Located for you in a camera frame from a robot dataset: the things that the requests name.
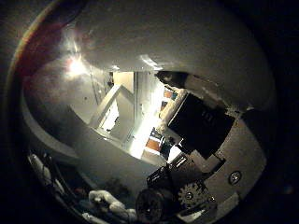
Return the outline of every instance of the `gear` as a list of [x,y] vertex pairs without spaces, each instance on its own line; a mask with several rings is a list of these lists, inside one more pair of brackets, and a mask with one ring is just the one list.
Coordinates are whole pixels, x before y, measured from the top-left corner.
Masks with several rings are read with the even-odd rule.
[[207,198],[206,190],[196,183],[185,185],[178,193],[178,201],[186,208],[205,203]]

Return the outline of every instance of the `mechanical part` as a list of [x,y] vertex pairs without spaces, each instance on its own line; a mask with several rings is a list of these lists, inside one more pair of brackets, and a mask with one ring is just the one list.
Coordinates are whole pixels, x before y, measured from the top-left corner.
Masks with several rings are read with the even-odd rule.
[[195,207],[199,203],[203,203],[205,199],[203,190],[196,183],[185,185],[178,193],[178,201],[186,208]]
[[136,200],[138,220],[143,223],[157,223],[173,213],[174,197],[167,190],[144,189]]
[[239,171],[235,171],[235,172],[233,172],[233,173],[230,175],[228,181],[229,181],[229,183],[230,183],[231,185],[235,185],[235,184],[237,184],[237,182],[240,181],[241,177],[242,177],[241,172],[239,172]]
[[225,110],[211,109],[196,96],[188,94],[168,127],[184,139],[186,149],[193,147],[207,159],[221,146],[233,122],[234,118],[227,116]]

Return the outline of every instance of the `fisheye lens view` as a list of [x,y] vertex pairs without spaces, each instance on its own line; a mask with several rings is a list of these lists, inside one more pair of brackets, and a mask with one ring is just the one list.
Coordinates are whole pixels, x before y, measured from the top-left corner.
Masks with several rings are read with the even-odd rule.
[[218,1],[52,1],[9,71],[27,173],[79,223],[215,223],[273,160],[273,69]]

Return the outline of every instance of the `screw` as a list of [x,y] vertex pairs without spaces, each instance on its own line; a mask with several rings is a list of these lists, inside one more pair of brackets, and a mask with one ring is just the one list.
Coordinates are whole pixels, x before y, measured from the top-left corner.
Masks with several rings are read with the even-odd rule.
[[185,198],[187,200],[191,200],[193,198],[193,194],[191,192],[186,193]]
[[241,179],[242,174],[239,171],[234,171],[229,177],[229,183],[235,185]]

